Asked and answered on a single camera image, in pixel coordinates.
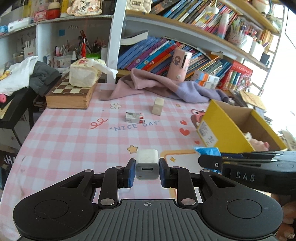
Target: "beige block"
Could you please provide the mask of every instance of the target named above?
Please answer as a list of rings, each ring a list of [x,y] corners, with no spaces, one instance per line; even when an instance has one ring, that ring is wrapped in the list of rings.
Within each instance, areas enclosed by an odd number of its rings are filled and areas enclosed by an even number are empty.
[[[163,98],[157,97],[154,101],[154,105],[152,108],[152,114],[154,115],[161,115],[161,112],[163,110],[165,100]]]

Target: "chessboard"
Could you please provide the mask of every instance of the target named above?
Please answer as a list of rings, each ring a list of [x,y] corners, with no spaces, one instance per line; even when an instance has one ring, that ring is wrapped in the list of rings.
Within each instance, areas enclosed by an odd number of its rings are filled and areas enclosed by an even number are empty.
[[[69,75],[62,77],[46,95],[48,108],[87,109],[96,88],[81,88],[69,83]]]

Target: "small bottle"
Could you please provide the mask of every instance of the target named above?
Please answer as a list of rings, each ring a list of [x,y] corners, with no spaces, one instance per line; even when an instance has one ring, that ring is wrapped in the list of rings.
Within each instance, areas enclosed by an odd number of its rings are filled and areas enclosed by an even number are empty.
[[[229,24],[229,13],[223,13],[220,23],[219,23],[219,27],[217,30],[217,36],[224,39],[225,38],[225,34],[228,28],[228,24]]]
[[[71,63],[74,63],[76,61],[77,61],[76,51],[73,51]]]

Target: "human hand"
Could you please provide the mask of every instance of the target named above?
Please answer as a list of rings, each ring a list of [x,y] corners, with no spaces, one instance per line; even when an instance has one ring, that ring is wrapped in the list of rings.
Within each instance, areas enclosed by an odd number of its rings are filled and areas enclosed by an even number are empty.
[[[280,203],[280,199],[277,195],[272,194],[271,197]],[[276,233],[277,239],[280,241],[287,241],[288,239],[294,239],[294,228],[291,226],[296,218],[296,201],[289,202],[283,207],[284,219]]]

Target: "white label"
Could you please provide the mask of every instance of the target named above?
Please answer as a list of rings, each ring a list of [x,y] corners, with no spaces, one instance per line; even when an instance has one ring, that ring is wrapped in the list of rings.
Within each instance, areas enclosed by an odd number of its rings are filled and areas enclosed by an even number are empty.
[[[218,139],[215,137],[214,133],[204,120],[200,123],[197,132],[200,134],[207,147],[214,147],[214,145],[218,141]]]

